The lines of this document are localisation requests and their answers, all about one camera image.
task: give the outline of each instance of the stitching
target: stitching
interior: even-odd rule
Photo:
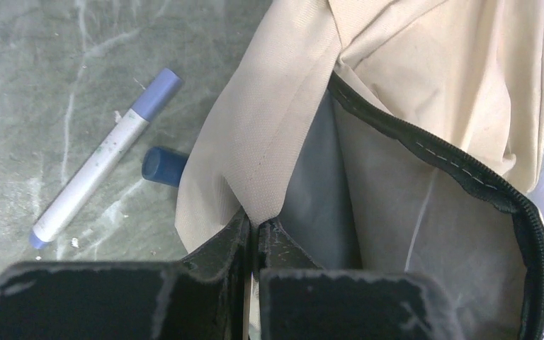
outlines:
[[[419,147],[421,147],[422,149],[426,150],[429,154],[432,154],[433,156],[445,161],[445,162],[449,162],[451,165],[455,166],[456,168],[459,168],[460,170],[462,170],[465,174],[467,174],[468,176],[470,176],[472,179],[474,179],[476,182],[478,183],[481,183],[483,186],[486,186],[488,188],[491,188],[493,190],[497,190],[497,187],[496,186],[492,186],[491,184],[487,184],[485,182],[483,182],[480,178],[474,176],[470,171],[464,169],[464,167],[462,167],[461,165],[458,165],[456,164],[454,161],[451,161],[451,160],[448,160],[446,159],[445,157],[442,157],[442,156],[439,156],[436,152],[434,152],[433,150],[425,147],[424,145],[422,145],[421,143],[419,142],[416,142],[416,145],[418,145]]]

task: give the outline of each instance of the gray table surface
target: gray table surface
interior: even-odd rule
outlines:
[[[142,157],[191,150],[269,2],[0,1],[0,273],[17,261],[186,254],[176,189],[142,180]],[[184,78],[181,92],[54,244],[34,250],[33,223],[163,67]]]

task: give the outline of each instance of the beige fabric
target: beige fabric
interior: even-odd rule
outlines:
[[[333,69],[375,106],[465,150],[520,191],[536,184],[544,1],[276,0],[183,173],[176,228],[187,250],[241,205],[255,224],[281,211]],[[257,299],[251,311],[259,312]]]

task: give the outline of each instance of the black trim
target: black trim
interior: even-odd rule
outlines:
[[[541,340],[544,330],[544,227],[537,207],[500,175],[430,132],[376,108],[333,72],[332,96],[350,114],[398,140],[426,163],[452,176],[470,195],[512,215],[527,268],[519,339]]]

